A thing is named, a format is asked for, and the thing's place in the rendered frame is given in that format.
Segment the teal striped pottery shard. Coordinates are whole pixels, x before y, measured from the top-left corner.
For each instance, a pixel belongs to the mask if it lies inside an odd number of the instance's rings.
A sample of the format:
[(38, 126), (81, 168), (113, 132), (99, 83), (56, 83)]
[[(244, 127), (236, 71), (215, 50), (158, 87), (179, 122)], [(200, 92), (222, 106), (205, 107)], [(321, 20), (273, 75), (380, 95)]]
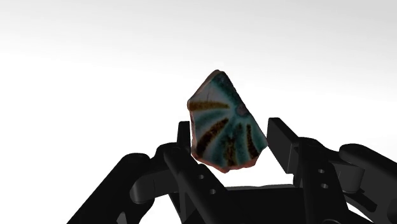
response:
[(213, 71), (187, 108), (194, 159), (222, 173), (256, 165), (267, 138), (225, 72)]

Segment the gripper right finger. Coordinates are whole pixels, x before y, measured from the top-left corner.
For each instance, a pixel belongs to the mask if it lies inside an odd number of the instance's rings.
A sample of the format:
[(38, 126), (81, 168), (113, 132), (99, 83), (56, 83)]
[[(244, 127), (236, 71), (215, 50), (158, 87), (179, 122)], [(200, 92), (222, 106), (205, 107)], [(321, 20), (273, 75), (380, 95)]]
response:
[(303, 190), (306, 224), (397, 224), (397, 162), (349, 143), (338, 151), (269, 118), (268, 147)]

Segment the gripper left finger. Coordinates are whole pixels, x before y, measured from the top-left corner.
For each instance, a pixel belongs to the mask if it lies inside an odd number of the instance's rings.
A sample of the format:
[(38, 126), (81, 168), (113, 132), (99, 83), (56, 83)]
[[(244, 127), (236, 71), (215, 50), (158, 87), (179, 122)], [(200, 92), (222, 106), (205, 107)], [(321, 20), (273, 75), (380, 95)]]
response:
[(190, 155), (190, 123), (178, 124), (175, 143), (154, 157), (125, 155), (66, 224), (140, 224), (155, 199), (168, 195), (181, 224), (221, 224), (211, 203), (225, 187)]

